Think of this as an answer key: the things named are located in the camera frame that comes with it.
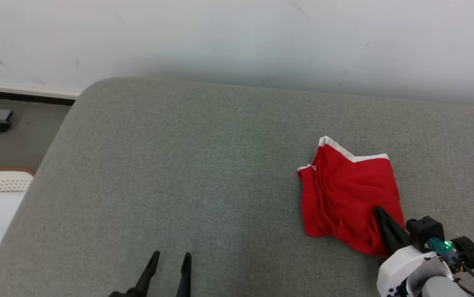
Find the white baseboard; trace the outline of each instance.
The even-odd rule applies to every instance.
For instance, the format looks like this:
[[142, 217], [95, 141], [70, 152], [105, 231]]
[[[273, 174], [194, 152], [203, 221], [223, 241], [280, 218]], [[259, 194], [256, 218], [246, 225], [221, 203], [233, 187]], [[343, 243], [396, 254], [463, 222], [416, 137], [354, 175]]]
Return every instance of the white baseboard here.
[[77, 100], [77, 98], [81, 94], [81, 92], [15, 86], [15, 85], [7, 85], [5, 83], [0, 83], [0, 92], [24, 94], [24, 95], [32, 95], [32, 96], [44, 96], [44, 97], [60, 98], [60, 99], [71, 99], [71, 100]]

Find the blue connector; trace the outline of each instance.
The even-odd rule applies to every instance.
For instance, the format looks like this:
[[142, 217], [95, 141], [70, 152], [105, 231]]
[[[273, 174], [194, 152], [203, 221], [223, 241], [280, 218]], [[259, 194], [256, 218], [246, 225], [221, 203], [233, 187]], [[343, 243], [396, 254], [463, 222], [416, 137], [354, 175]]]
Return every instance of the blue connector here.
[[433, 252], [436, 252], [437, 255], [446, 260], [449, 265], [457, 264], [453, 258], [456, 257], [458, 259], [459, 255], [453, 250], [449, 242], [445, 243], [436, 237], [432, 237], [427, 241], [427, 244], [429, 245], [429, 248], [433, 250]]

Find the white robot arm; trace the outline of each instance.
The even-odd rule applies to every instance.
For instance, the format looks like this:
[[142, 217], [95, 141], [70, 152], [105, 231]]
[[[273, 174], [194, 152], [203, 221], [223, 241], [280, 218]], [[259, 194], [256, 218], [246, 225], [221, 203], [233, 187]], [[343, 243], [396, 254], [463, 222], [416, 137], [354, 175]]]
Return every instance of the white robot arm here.
[[381, 297], [474, 296], [453, 277], [462, 271], [474, 276], [471, 239], [444, 241], [442, 224], [430, 217], [409, 220], [407, 233], [381, 207], [374, 214], [390, 254], [378, 272], [376, 286]]

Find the white wall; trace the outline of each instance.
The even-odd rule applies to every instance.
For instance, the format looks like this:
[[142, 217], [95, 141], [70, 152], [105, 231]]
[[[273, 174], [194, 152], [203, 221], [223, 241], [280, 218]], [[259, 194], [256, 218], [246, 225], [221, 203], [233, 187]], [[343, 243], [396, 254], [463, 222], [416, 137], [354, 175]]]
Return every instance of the white wall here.
[[474, 0], [0, 0], [0, 83], [127, 75], [474, 103]]

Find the floor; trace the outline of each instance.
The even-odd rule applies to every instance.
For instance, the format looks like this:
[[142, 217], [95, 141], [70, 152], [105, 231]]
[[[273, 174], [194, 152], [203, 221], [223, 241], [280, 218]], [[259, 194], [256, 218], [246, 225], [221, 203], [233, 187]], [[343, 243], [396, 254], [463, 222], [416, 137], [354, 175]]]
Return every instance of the floor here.
[[11, 109], [11, 129], [0, 134], [0, 167], [26, 167], [37, 171], [69, 106], [1, 100]]

